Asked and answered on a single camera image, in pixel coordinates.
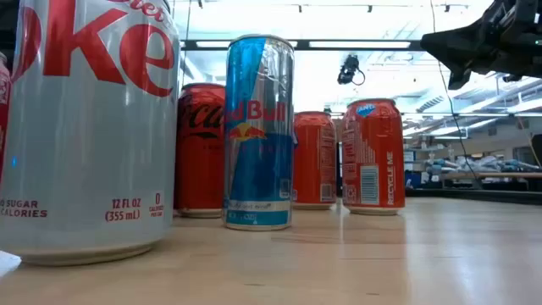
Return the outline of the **red Coca-Cola Zero can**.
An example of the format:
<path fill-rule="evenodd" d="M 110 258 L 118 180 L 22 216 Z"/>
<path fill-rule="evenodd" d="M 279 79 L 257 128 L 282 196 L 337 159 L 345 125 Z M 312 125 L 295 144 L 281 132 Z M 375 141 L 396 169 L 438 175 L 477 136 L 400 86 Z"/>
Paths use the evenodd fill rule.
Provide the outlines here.
<path fill-rule="evenodd" d="M 188 218 L 219 218 L 224 194 L 225 87 L 192 83 L 178 102 L 174 209 Z"/>

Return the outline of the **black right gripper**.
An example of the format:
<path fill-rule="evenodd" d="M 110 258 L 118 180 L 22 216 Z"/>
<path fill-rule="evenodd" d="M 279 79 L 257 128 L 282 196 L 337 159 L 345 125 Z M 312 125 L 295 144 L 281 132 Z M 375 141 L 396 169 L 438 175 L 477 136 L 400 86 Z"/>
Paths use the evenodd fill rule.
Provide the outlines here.
<path fill-rule="evenodd" d="M 472 70 L 460 69 L 489 54 L 489 69 L 542 79 L 542 0 L 494 0 L 479 25 L 424 34 L 420 47 L 450 69 L 447 88 L 459 90 Z"/>

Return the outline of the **orange soda can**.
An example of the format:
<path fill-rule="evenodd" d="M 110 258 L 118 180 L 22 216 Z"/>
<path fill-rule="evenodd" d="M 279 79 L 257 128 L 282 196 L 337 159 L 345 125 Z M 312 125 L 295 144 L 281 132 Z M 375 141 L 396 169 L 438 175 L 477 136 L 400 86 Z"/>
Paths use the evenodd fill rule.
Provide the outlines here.
<path fill-rule="evenodd" d="M 337 200 L 335 124 L 328 113 L 305 111 L 294 128 L 294 208 L 328 210 Z"/>
<path fill-rule="evenodd" d="M 353 214 L 398 214 L 406 191 L 402 122 L 395 102 L 355 101 L 342 122 L 343 205 Z"/>

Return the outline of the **blue storage bin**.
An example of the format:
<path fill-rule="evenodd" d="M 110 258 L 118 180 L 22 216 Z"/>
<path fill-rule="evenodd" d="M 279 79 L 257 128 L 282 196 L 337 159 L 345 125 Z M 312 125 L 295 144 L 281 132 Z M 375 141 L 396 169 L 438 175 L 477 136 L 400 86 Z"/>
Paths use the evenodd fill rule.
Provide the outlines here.
<path fill-rule="evenodd" d="M 405 171 L 405 186 L 407 189 L 417 189 L 423 184 L 423 173 L 421 171 Z"/>

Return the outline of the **wooden workbench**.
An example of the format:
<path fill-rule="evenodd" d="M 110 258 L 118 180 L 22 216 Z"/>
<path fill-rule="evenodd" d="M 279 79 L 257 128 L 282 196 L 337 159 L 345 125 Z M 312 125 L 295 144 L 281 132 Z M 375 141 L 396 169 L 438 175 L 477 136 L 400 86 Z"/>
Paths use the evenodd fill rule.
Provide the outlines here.
<path fill-rule="evenodd" d="M 542 179 L 542 173 L 529 172 L 457 172 L 441 174 L 442 180 L 474 180 L 485 178 L 524 178 Z"/>

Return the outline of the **black aluminium table frame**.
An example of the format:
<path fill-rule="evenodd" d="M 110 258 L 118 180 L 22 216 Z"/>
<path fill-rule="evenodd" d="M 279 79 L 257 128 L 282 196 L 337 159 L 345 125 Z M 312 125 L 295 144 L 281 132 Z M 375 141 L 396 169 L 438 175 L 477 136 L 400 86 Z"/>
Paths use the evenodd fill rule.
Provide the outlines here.
<path fill-rule="evenodd" d="M 407 197 L 443 197 L 484 202 L 507 202 L 542 207 L 542 192 L 468 189 L 407 189 Z"/>

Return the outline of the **black overhead beam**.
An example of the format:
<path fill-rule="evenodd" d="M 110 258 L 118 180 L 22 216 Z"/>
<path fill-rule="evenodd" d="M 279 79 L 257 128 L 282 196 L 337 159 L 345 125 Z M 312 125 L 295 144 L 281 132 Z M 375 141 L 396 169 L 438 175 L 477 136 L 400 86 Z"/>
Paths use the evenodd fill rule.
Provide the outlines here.
<path fill-rule="evenodd" d="M 289 43 L 296 51 L 423 52 L 419 40 L 308 40 Z M 186 40 L 182 51 L 226 51 L 229 40 Z"/>

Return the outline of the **blue silver Red Bull can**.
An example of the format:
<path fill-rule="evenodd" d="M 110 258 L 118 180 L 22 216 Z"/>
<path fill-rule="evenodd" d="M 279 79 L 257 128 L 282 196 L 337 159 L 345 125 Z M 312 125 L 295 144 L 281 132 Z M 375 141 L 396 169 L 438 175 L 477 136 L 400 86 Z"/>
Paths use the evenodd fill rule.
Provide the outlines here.
<path fill-rule="evenodd" d="M 224 225 L 290 226 L 293 192 L 294 48 L 271 35 L 229 44 L 224 109 Z"/>

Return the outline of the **silver Diet Coke can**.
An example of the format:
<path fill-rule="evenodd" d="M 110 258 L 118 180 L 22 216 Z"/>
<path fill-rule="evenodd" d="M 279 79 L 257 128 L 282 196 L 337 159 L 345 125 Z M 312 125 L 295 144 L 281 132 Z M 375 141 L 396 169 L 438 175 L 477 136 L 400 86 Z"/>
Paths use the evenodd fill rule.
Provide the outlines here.
<path fill-rule="evenodd" d="M 179 52 L 168 0 L 19 0 L 1 251 L 77 265 L 164 238 Z"/>

